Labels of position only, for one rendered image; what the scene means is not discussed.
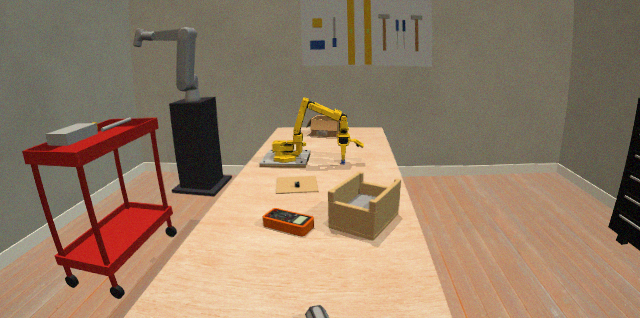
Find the tan flat mat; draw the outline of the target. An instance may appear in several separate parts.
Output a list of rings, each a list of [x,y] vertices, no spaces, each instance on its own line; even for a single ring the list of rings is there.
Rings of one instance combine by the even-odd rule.
[[[295,187],[295,182],[300,187]],[[316,176],[277,177],[276,194],[319,192]]]

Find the orange digital multimeter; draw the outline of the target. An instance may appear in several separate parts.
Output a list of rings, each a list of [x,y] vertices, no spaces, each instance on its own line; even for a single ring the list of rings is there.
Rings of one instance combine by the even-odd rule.
[[[263,225],[297,236],[306,236],[314,228],[314,217],[273,208],[263,215]]]

